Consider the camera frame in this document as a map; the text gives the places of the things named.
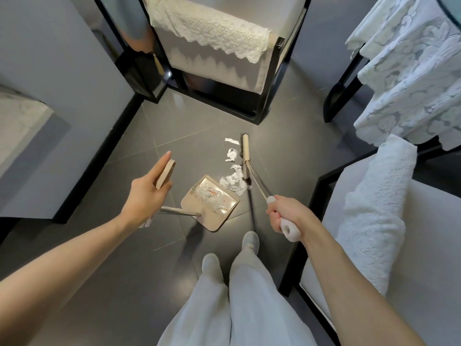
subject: forearm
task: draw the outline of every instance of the forearm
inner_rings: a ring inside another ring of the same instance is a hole
[[[88,231],[0,282],[0,344],[25,345],[133,231],[122,217]]]
[[[424,344],[323,226],[303,244],[343,346]]]

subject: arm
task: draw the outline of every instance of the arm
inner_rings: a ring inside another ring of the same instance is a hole
[[[132,182],[115,219],[59,245],[0,282],[0,345],[26,345],[107,256],[160,209],[172,183],[160,190],[153,183],[170,155]]]
[[[392,309],[323,227],[295,199],[276,196],[268,205],[271,225],[280,232],[280,216],[293,221],[302,234],[339,340],[343,346],[421,346],[424,342]]]

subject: person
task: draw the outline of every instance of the person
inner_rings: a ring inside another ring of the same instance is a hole
[[[0,344],[26,345],[110,253],[154,215],[172,186],[153,186],[170,159],[168,152],[143,177],[133,180],[120,214],[39,256],[0,282]],[[281,216],[302,233],[332,321],[343,346],[406,345],[423,341],[354,267],[315,215],[295,199],[276,196],[268,205],[272,227]],[[258,236],[248,232],[227,287],[216,255],[205,255],[203,273],[159,345],[315,345],[257,258]]]

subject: chair backrest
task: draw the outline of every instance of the chair backrest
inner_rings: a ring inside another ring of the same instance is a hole
[[[343,220],[344,197],[360,183],[372,158],[345,168],[337,181],[323,219],[333,236]],[[405,242],[386,299],[428,345],[459,345],[461,199],[412,180],[403,219]],[[311,267],[308,262],[301,285],[329,317]]]

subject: hand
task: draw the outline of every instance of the hand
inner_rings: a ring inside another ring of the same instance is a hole
[[[282,232],[280,219],[290,220],[301,231],[302,239],[313,237],[321,228],[324,228],[314,213],[302,203],[293,198],[275,196],[277,199],[267,205],[266,214],[269,215],[271,226],[275,232]]]
[[[168,192],[173,186],[171,180],[165,183],[159,190],[154,186],[170,158],[171,152],[167,152],[158,160],[147,175],[131,182],[130,194],[120,216],[125,221],[128,221],[128,223],[136,226],[136,228],[160,210]]]

